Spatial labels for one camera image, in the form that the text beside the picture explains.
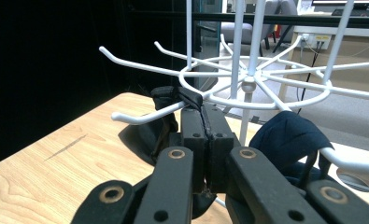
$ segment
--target dark background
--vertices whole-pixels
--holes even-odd
[[[112,63],[117,57],[178,69],[153,45],[185,53],[185,21],[131,17],[132,9],[185,11],[174,0],[0,0],[0,160],[124,91],[143,95],[173,77]]]

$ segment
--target rotating display rack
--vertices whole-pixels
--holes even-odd
[[[246,140],[246,130],[248,128],[248,120],[251,109],[256,110],[280,110],[280,111],[292,111],[295,108],[301,108],[308,105],[317,104],[323,100],[325,100],[332,93],[339,93],[346,96],[352,96],[362,99],[369,99],[368,91],[355,91],[351,89],[338,88],[334,87],[333,83],[330,80],[331,74],[333,70],[345,70],[345,69],[354,69],[354,68],[362,68],[369,67],[369,63],[351,63],[351,64],[340,64],[334,65],[335,59],[337,57],[339,48],[341,46],[341,42],[344,36],[345,29],[348,25],[348,19],[350,16],[350,11],[353,8],[353,0],[349,0],[342,18],[339,22],[337,33],[335,35],[334,44],[332,47],[330,58],[326,64],[326,66],[321,67],[309,67],[304,64],[295,63],[287,60],[282,60],[281,58],[288,54],[291,50],[293,50],[300,41],[304,38],[301,35],[298,35],[296,40],[291,44],[289,48],[279,53],[277,56],[273,58],[267,57],[259,57],[259,45],[253,44],[251,45],[249,56],[241,56],[240,55],[240,47],[241,47],[241,36],[242,36],[242,24],[244,17],[244,10],[242,8],[244,0],[237,1],[237,9],[235,13],[235,27],[234,27],[234,51],[228,48],[226,43],[224,42],[223,36],[221,37],[222,45],[232,54],[232,56],[225,57],[216,57],[216,58],[208,58],[208,59],[197,59],[192,57],[192,1],[187,0],[187,11],[186,11],[186,21],[187,21],[187,55],[175,53],[169,50],[164,49],[158,42],[155,42],[155,46],[158,50],[166,55],[176,57],[182,60],[187,61],[187,66],[181,69],[181,71],[164,69],[156,66],[146,65],[142,63],[134,63],[125,61],[115,57],[111,54],[106,48],[100,47],[100,51],[105,54],[109,60],[114,63],[118,63],[120,65],[133,67],[136,69],[147,70],[150,72],[155,72],[159,74],[164,74],[168,76],[178,77],[180,84],[191,91],[195,91],[202,95],[204,101],[217,104],[217,105],[225,105],[229,107],[236,107],[243,109],[243,117],[241,123],[241,131],[239,141],[242,146],[245,144]],[[254,18],[253,25],[253,34],[251,43],[260,43],[261,42],[261,32],[263,27],[263,12],[265,9],[265,1],[258,0],[257,7]],[[247,59],[249,61],[248,65],[243,64],[240,60]],[[232,66],[224,66],[219,64],[221,61],[232,61]],[[271,63],[282,63],[291,67],[288,70],[274,70],[267,71],[264,70]],[[210,66],[212,68],[217,68],[219,72],[192,72],[192,69],[199,65]],[[294,75],[294,74],[303,74],[310,73],[315,77],[321,79],[321,84],[308,83],[304,81],[292,80],[285,77],[278,77],[277,75]],[[230,77],[231,83],[227,85],[222,85],[219,87],[214,87],[208,91],[199,91],[192,87],[187,81],[186,77]],[[307,88],[310,90],[321,91],[321,94],[316,97],[303,100],[301,102],[283,102],[278,98],[265,84],[265,80],[272,80],[275,82],[279,82],[282,84],[289,84],[298,88]],[[238,88],[242,88],[245,93],[244,99],[237,99],[237,91]],[[269,98],[273,101],[273,103],[269,104],[260,104],[260,103],[252,103],[252,93],[256,88],[259,87],[263,90],[263,92],[269,96]],[[223,99],[216,96],[216,93],[230,89],[231,97],[230,99]],[[173,105],[170,105],[164,109],[160,109],[156,112],[147,114],[142,117],[132,117],[130,115],[122,114],[120,112],[112,113],[111,117],[113,120],[122,121],[134,125],[147,123],[153,121],[155,119],[159,119],[167,114],[173,113],[176,110],[179,110],[185,107],[186,104],[184,102],[179,102]],[[369,162],[361,162],[361,161],[347,161],[345,158],[339,158],[334,150],[329,147],[321,148],[319,150],[321,154],[323,154],[327,160],[331,163],[334,163],[337,167],[341,167],[346,169],[349,172],[354,172],[357,174],[369,175]]]

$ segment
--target wooden table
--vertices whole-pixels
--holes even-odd
[[[68,223],[97,185],[111,179],[134,185],[151,174],[153,167],[141,161],[118,137],[127,124],[112,121],[110,114],[120,111],[141,116],[153,108],[150,98],[121,94],[1,161],[0,223]],[[238,133],[240,121],[228,122]],[[248,139],[259,128],[250,123]],[[369,152],[351,150],[369,160]],[[369,193],[358,194],[369,202]],[[214,203],[193,221],[209,222],[231,220],[227,211]]]

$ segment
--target electrical outlet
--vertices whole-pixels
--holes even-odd
[[[315,49],[316,46],[318,45],[318,42],[320,42],[320,43],[323,43],[323,46],[321,48],[327,49],[330,45],[331,39],[332,39],[331,35],[313,35],[312,42],[308,42],[308,43],[312,43],[312,45],[310,46],[312,47],[312,49]]]
[[[319,47],[320,43],[323,42],[322,49],[327,49],[330,45],[330,41],[332,39],[331,35],[319,35],[319,34],[301,34],[303,36],[303,39],[306,40],[306,43],[308,46],[310,46],[312,49],[315,49],[318,45],[319,41]]]

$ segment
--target chair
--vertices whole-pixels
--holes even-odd
[[[280,11],[279,0],[266,0],[265,15],[275,15]],[[269,49],[268,36],[274,32],[274,24],[264,24],[261,38],[265,41],[265,47]],[[225,42],[234,43],[234,22],[222,22],[221,33],[224,34]],[[242,44],[250,45],[253,33],[253,26],[248,23],[243,23],[242,26]],[[260,43],[260,56],[263,56],[263,50]]]
[[[281,15],[287,16],[297,16],[297,6],[295,5],[294,0],[281,0]],[[292,25],[283,25],[281,28],[281,36],[277,45],[275,46],[273,52],[277,51],[282,43],[291,43],[292,34],[294,31],[294,27]]]

